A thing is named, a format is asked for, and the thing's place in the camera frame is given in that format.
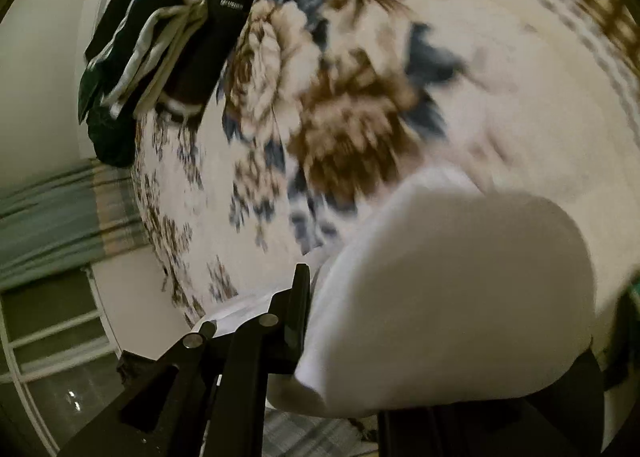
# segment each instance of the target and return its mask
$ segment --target pile of clothing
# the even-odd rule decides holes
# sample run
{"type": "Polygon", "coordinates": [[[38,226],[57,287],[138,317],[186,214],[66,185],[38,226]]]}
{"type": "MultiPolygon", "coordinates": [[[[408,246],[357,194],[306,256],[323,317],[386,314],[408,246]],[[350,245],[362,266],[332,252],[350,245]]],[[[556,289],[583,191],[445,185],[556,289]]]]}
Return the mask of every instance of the pile of clothing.
{"type": "Polygon", "coordinates": [[[84,52],[78,122],[100,161],[135,156],[136,119],[204,110],[254,0],[110,0],[84,52]]]}

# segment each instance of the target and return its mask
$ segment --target floral fabric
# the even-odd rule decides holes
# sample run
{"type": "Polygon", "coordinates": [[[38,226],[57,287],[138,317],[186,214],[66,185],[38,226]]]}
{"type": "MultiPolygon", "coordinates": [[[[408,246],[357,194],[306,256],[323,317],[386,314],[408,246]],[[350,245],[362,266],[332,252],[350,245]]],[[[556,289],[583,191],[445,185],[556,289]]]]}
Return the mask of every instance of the floral fabric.
{"type": "Polygon", "coordinates": [[[605,307],[640,246],[627,64],[579,0],[256,0],[200,123],[138,126],[139,203],[177,302],[195,321],[292,275],[444,160],[567,210],[605,307]]]}

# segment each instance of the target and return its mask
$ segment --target white wall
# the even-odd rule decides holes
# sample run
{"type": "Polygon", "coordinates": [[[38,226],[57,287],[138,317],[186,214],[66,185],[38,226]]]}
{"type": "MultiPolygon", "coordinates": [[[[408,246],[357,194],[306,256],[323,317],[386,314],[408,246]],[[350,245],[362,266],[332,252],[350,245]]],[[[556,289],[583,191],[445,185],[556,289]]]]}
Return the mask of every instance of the white wall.
{"type": "Polygon", "coordinates": [[[151,247],[92,264],[98,293],[120,348],[157,359],[189,326],[162,293],[164,271],[151,247]]]}
{"type": "Polygon", "coordinates": [[[0,188],[80,159],[74,57],[84,0],[14,0],[0,22],[0,188]]]}

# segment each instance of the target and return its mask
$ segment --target green curtain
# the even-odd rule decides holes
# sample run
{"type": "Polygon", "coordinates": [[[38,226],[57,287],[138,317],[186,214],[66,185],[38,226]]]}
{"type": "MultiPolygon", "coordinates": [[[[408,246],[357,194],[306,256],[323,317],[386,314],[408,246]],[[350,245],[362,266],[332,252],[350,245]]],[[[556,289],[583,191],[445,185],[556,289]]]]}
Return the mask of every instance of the green curtain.
{"type": "Polygon", "coordinates": [[[0,195],[0,292],[147,242],[129,170],[81,161],[0,195]]]}

